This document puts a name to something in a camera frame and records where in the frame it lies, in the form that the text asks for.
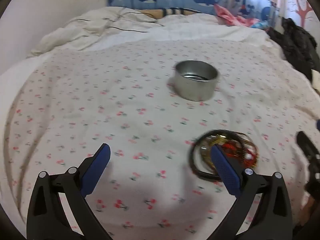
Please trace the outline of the person right hand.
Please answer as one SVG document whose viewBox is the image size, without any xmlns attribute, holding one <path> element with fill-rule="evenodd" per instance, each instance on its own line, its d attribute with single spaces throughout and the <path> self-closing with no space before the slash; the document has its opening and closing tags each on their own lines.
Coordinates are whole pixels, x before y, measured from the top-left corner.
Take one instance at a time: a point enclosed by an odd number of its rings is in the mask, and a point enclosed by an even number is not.
<svg viewBox="0 0 320 240">
<path fill-rule="evenodd" d="M 299 214 L 299 225 L 304 226 L 308 220 L 310 219 L 311 216 L 311 210 L 314 205 L 314 198 L 312 196 L 309 196 L 308 201 L 306 204 L 303 206 L 303 208 L 300 211 Z"/>
</svg>

